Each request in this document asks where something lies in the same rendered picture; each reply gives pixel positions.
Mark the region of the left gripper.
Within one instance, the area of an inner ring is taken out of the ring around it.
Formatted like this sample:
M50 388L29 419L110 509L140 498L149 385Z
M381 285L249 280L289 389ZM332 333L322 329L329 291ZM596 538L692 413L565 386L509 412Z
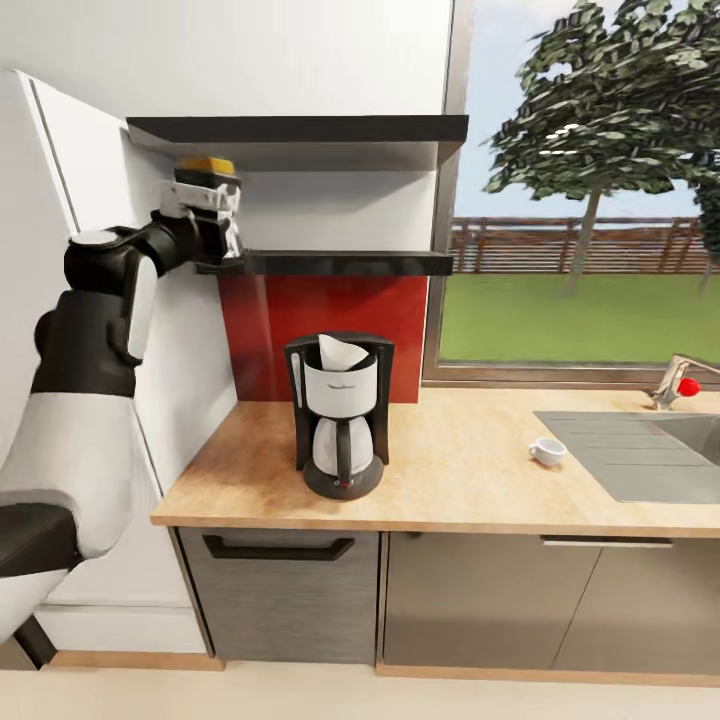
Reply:
M217 257L228 254L226 232L232 224L228 218L216 220L194 216L177 219L161 215L160 209L155 209L151 211L151 219L148 226L162 228L176 242L181 265L201 253Z

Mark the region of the coffee cup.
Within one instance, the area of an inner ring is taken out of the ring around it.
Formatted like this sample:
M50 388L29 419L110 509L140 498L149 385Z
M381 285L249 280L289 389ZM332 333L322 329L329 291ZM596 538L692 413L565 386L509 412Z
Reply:
M540 438L536 440L536 444L530 446L528 452L532 458L538 458L540 462L554 466L566 455L567 449L560 441Z

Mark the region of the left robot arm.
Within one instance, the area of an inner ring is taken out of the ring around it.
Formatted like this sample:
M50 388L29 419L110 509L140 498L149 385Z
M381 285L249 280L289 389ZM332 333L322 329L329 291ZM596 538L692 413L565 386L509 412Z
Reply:
M143 364L157 288L199 254L228 254L229 212L211 188L160 182L143 229L69 239L71 286L41 315L41 363L0 470L0 647L84 559L118 543L132 512L135 367Z

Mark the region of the bottle of coffee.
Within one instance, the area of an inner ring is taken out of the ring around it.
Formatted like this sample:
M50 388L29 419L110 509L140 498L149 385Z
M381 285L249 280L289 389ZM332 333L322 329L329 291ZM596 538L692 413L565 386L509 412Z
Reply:
M242 179L234 176L233 163L201 155L181 155L183 167L174 170L175 181L178 184L192 184L211 188L223 192L232 202L232 210L229 212L216 212L201 210L200 208L189 207L194 216L210 219L230 219L231 226L226 232L228 242L228 254L224 257L217 257L208 254L199 254L187 261L207 267L230 267L244 264L245 249L243 248L240 234L238 232L237 212L242 191Z

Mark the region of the paper coffee filter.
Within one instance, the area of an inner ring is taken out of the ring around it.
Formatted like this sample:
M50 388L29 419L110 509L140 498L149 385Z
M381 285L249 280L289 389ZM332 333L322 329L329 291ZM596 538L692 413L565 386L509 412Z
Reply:
M334 340L328 335L319 337L319 349L324 372L344 373L367 356L363 348Z

